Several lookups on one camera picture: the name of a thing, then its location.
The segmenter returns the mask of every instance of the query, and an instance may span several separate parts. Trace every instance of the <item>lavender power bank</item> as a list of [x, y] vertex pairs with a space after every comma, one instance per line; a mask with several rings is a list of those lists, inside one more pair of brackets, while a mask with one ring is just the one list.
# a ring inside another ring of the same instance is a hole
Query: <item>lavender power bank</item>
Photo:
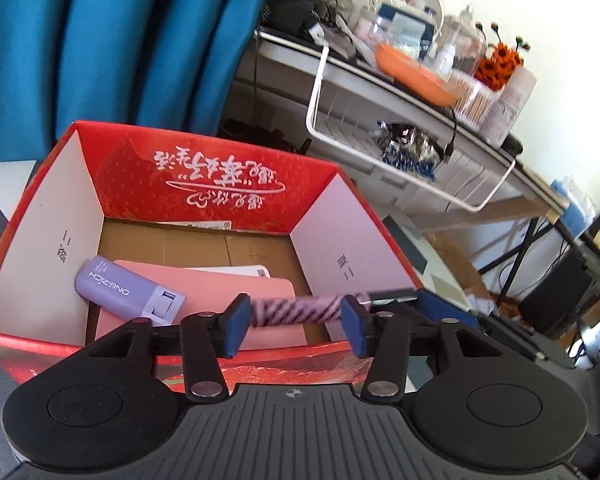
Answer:
[[82, 266], [75, 291], [125, 321], [148, 317], [154, 325], [170, 325], [186, 296], [131, 272], [102, 256]]

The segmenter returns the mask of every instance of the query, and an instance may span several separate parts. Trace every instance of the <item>white box flap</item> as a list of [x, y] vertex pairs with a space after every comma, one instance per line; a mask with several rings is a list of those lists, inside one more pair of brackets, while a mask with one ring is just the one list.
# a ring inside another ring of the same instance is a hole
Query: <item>white box flap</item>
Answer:
[[84, 345], [80, 266], [96, 255], [104, 215], [77, 132], [38, 187], [0, 268], [0, 332]]
[[291, 231], [291, 241], [314, 295], [414, 286], [339, 174]]

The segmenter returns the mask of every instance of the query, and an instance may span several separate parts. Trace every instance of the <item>blue curtain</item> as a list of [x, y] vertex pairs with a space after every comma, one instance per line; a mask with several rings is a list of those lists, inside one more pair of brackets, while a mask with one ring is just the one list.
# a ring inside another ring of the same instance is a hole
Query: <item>blue curtain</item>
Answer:
[[0, 161], [53, 145], [54, 82], [67, 0], [0, 0]]
[[181, 130], [191, 89], [224, 0], [157, 2], [138, 71], [131, 122]]
[[264, 0], [0, 0], [0, 160], [78, 119], [214, 135]]
[[185, 131], [214, 136], [264, 0], [227, 0], [194, 90]]
[[76, 119], [125, 123], [154, 0], [72, 0], [58, 64], [56, 139]]

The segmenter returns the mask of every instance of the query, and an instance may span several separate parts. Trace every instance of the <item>pink folder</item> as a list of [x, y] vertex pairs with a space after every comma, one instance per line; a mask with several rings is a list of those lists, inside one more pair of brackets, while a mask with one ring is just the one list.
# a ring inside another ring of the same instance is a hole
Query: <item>pink folder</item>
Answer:
[[[116, 260], [115, 263], [153, 282], [185, 294], [187, 299], [176, 316], [176, 323], [179, 323], [183, 317], [196, 312], [224, 312], [241, 292], [249, 294], [252, 298], [294, 298], [296, 296], [294, 286], [289, 280], [283, 278], [221, 274], [220, 272], [181, 269], [126, 260]], [[123, 319], [101, 308], [96, 338], [123, 323]], [[240, 350], [300, 345], [306, 345], [302, 325], [251, 327], [247, 331]]]

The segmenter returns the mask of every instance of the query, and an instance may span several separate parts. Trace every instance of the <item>blue gripper pad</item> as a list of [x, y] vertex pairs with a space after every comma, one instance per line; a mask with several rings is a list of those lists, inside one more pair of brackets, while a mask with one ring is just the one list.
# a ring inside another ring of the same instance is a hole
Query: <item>blue gripper pad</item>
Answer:
[[222, 314], [222, 319], [225, 323], [224, 357], [235, 357], [251, 325], [251, 298], [247, 294], [238, 294]]
[[439, 322], [445, 317], [454, 317], [465, 325], [480, 330], [478, 321], [474, 316], [471, 316], [468, 312], [443, 300], [425, 288], [418, 291], [418, 301], [416, 302], [415, 308], [419, 313], [427, 316], [434, 323]]
[[340, 301], [340, 322], [356, 357], [370, 357], [367, 319], [368, 312], [353, 296], [345, 296]]

